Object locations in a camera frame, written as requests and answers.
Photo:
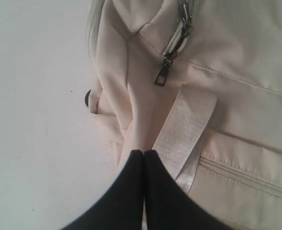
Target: white surface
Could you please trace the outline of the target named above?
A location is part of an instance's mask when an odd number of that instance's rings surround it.
[[[56,230],[110,186],[84,105],[88,0],[0,0],[0,230]]]

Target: backpack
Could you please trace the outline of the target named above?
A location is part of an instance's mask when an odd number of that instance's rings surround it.
[[[119,169],[154,149],[220,221],[282,229],[282,1],[93,0],[87,40]]]

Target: pocket zipper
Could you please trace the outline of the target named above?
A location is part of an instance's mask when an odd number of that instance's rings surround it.
[[[178,51],[182,50],[182,46],[185,45],[186,39],[191,33],[193,19],[190,14],[188,0],[180,0],[181,11],[181,23],[179,34],[175,34],[175,38],[168,45],[167,50],[164,51],[164,59],[162,62],[162,68],[155,80],[155,85],[164,86],[166,78],[169,74],[169,69],[173,64],[174,58],[178,55]]]
[[[253,176],[239,172],[202,156],[199,158],[199,165],[234,181],[282,198],[282,187],[264,181],[263,179],[255,178]]]

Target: strap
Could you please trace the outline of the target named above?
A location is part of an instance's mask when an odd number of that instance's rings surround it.
[[[216,105],[216,97],[182,85],[153,149],[165,168],[187,193],[193,183],[201,152],[202,133]]]

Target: metal zipper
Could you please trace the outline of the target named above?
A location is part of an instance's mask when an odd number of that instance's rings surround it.
[[[199,165],[234,181],[282,198],[282,187],[264,181],[263,179],[255,178],[204,157],[199,158]]]
[[[181,0],[180,10],[181,10],[181,22],[182,28],[180,36],[177,36],[176,39],[170,46],[170,49],[164,55],[162,62],[162,68],[155,80],[155,85],[164,86],[166,83],[166,78],[169,74],[169,69],[173,64],[174,58],[178,54],[178,50],[183,44],[184,40],[190,35],[192,29],[192,16],[189,10],[188,0]]]

